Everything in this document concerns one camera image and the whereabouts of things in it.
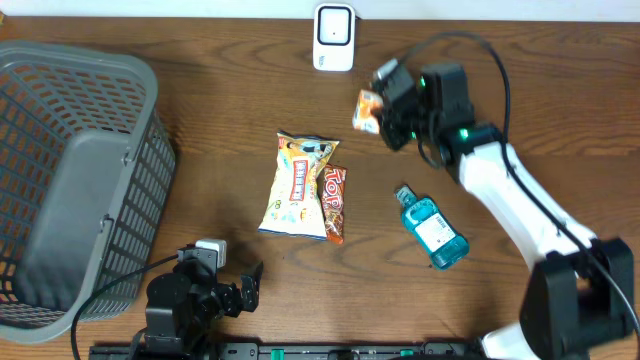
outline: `mouthwash bottle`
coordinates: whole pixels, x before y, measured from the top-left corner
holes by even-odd
[[[404,210],[402,223],[427,250],[438,270],[447,270],[469,253],[469,243],[449,224],[430,198],[418,200],[408,186],[396,191]]]

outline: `bottle label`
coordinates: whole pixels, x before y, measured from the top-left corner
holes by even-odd
[[[416,232],[431,252],[438,250],[456,237],[442,215],[437,213],[416,226]]]

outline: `wood grain surface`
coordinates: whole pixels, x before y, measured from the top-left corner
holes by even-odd
[[[151,260],[214,237],[229,242],[224,281],[265,262],[258,310],[219,322],[214,336],[397,343],[507,325],[528,279],[489,212],[426,166],[415,146],[392,153],[352,129],[358,91],[373,70],[444,30],[477,32],[503,57],[513,89],[511,142],[528,170],[580,222],[640,253],[640,25],[365,20],[357,24],[354,69],[337,74],[312,66],[311,21],[7,18],[0,40],[70,44],[151,65],[157,107],[180,156]],[[502,125],[503,89],[490,57],[465,41],[443,41],[410,63],[436,61],[462,62],[478,118]],[[256,231],[279,129],[342,140],[332,162],[349,170],[343,246]],[[393,190],[402,183],[432,196],[469,239],[471,253],[450,270],[430,268],[400,223]],[[82,324],[83,356],[95,343],[128,343],[145,326],[145,304],[142,292],[125,314]],[[627,339],[592,355],[631,359],[635,351]],[[0,353],[68,359],[69,335],[36,346],[0,342]]]

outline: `gray plastic basket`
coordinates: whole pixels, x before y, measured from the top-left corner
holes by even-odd
[[[52,339],[97,288],[147,261],[175,154],[143,62],[0,44],[0,337]],[[141,276],[82,320],[122,313]]]

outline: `white device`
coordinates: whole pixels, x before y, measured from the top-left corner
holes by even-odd
[[[313,66],[321,71],[353,67],[356,13],[349,5],[320,4],[313,20]]]
[[[460,159],[460,183],[498,220],[520,250],[529,270],[552,251],[568,255],[579,251],[508,175],[502,159],[502,145],[478,146]],[[511,145],[507,157],[514,171],[533,195],[562,221],[586,248],[595,233],[573,219],[524,168]],[[493,331],[482,338],[485,355],[491,359],[537,360],[519,323]]]
[[[217,239],[200,239],[196,241],[196,247],[199,249],[215,250],[218,252],[218,269],[227,263],[227,242]]]

